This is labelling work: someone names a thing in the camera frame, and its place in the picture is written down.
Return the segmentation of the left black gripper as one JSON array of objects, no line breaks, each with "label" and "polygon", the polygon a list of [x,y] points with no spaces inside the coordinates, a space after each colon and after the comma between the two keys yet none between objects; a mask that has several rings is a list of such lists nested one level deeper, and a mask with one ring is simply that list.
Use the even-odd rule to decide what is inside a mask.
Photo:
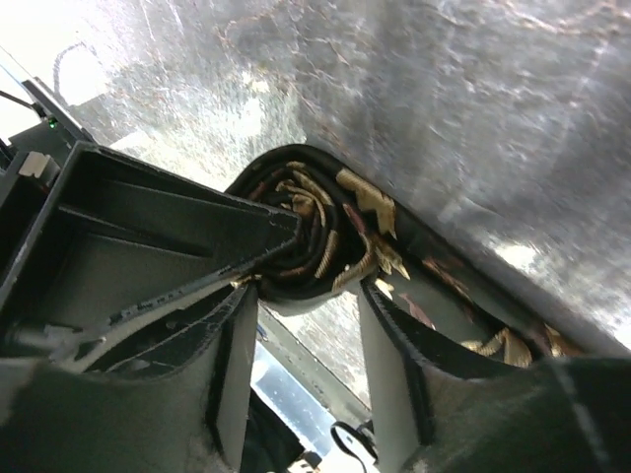
[{"label": "left black gripper", "polygon": [[296,243],[297,215],[87,143],[39,81],[21,87],[40,123],[1,145],[3,356],[91,365]]}]

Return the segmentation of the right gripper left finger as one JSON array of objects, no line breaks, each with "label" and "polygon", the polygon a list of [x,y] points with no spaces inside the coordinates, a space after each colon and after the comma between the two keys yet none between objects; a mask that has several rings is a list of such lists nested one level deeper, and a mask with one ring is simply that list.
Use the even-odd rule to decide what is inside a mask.
[{"label": "right gripper left finger", "polygon": [[219,292],[108,372],[3,360],[2,470],[238,471],[256,314],[253,286]]}]

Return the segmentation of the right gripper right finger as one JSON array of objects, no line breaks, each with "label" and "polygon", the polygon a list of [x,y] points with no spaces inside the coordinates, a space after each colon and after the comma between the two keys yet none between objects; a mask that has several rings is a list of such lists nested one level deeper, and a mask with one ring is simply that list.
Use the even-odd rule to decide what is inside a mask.
[{"label": "right gripper right finger", "polygon": [[482,357],[419,323],[370,283],[359,296],[384,472],[626,472],[630,362]]}]

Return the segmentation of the dark floral necktie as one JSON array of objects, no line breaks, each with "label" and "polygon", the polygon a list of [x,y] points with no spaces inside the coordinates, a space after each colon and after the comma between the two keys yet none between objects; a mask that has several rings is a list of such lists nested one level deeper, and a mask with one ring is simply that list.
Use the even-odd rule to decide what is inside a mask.
[{"label": "dark floral necktie", "polygon": [[477,355],[525,368],[542,358],[597,355],[483,275],[392,197],[318,148],[293,144],[254,159],[231,195],[301,220],[297,243],[254,273],[282,314],[307,311],[367,284],[413,327]]}]

